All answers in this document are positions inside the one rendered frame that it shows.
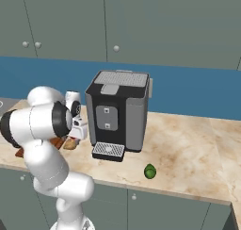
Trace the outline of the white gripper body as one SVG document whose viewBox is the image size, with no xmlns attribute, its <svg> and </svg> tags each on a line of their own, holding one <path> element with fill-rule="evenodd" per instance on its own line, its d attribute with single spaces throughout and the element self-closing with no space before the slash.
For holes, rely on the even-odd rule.
<svg viewBox="0 0 241 230">
<path fill-rule="evenodd" d="M 79 140 L 84 140 L 88 135 L 88 124 L 80 117 L 74 117 L 72 120 L 72 130 L 69 136 Z"/>
</svg>

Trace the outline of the tan onion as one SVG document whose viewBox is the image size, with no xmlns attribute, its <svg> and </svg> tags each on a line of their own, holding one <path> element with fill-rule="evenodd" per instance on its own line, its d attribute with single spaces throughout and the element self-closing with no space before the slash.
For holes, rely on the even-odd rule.
<svg viewBox="0 0 241 230">
<path fill-rule="evenodd" d="M 63 148 L 66 150 L 74 150 L 77 146 L 77 140 L 76 139 L 67 139 L 64 143 Z"/>
</svg>

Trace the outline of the reddish brown cutting board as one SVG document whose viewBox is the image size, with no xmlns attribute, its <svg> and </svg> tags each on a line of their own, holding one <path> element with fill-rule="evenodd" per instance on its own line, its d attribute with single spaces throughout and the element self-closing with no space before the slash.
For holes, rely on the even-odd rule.
<svg viewBox="0 0 241 230">
<path fill-rule="evenodd" d="M 53 138 L 50 139 L 50 142 L 57 148 L 60 149 L 61 146 L 63 145 L 63 143 L 65 142 L 66 137 L 63 138 Z M 16 157 L 24 157 L 24 149 L 20 148 L 17 152 L 16 152 Z"/>
</svg>

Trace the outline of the green bell pepper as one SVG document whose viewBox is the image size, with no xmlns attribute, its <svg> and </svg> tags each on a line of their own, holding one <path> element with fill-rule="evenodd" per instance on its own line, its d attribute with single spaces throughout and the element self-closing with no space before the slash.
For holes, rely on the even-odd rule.
<svg viewBox="0 0 241 230">
<path fill-rule="evenodd" d="M 144 169 L 144 175 L 148 179 L 153 179 L 156 176 L 156 168 L 153 164 L 149 163 Z"/>
</svg>

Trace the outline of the black and grey coffee machine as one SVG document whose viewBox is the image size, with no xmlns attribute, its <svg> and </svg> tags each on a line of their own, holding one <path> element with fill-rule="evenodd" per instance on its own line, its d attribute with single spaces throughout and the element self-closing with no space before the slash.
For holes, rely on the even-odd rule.
<svg viewBox="0 0 241 230">
<path fill-rule="evenodd" d="M 152 79 L 148 73 L 101 70 L 85 91 L 92 156 L 122 162 L 139 153 L 147 123 Z"/>
</svg>

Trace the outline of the grey hob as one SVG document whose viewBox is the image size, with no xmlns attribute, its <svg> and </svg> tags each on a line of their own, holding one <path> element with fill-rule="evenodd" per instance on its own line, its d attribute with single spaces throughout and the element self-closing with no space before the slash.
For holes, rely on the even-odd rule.
<svg viewBox="0 0 241 230">
<path fill-rule="evenodd" d="M 19 102 L 19 99 L 1 98 L 0 97 L 0 110 L 7 111 Z"/>
</svg>

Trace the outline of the grey-green base cupboard door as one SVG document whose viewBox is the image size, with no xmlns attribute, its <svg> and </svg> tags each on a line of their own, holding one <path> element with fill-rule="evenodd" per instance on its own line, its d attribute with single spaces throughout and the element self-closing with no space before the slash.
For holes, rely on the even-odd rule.
<svg viewBox="0 0 241 230">
<path fill-rule="evenodd" d="M 227 205 L 129 189 L 128 230 L 234 230 L 234 225 Z"/>
<path fill-rule="evenodd" d="M 56 198 L 37 195 L 50 229 L 57 221 Z M 92 197 L 82 206 L 96 230 L 127 230 L 127 189 L 95 183 Z"/>
<path fill-rule="evenodd" d="M 0 220 L 7 230 L 49 230 L 28 172 L 0 168 Z"/>
</svg>

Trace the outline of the grey-green wall cupboard door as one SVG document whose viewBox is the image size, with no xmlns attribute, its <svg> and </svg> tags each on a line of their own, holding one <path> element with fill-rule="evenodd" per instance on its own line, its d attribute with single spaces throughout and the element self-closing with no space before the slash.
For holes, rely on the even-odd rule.
<svg viewBox="0 0 241 230">
<path fill-rule="evenodd" d="M 241 0 L 104 2 L 110 62 L 241 71 Z"/>
<path fill-rule="evenodd" d="M 104 0 L 24 0 L 39 58 L 105 60 Z"/>
<path fill-rule="evenodd" d="M 24 0 L 0 0 L 0 56 L 36 57 Z"/>
</svg>

